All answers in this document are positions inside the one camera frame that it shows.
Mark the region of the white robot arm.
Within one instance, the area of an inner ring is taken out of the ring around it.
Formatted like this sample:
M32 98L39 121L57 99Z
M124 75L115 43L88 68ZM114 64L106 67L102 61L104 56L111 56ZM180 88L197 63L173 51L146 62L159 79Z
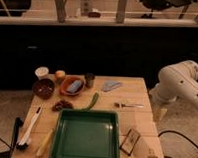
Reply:
M149 91L153 102L153 120L158 123L167 113L165 106L183 98L198 111L198 63L186 60L163 67L158 83Z

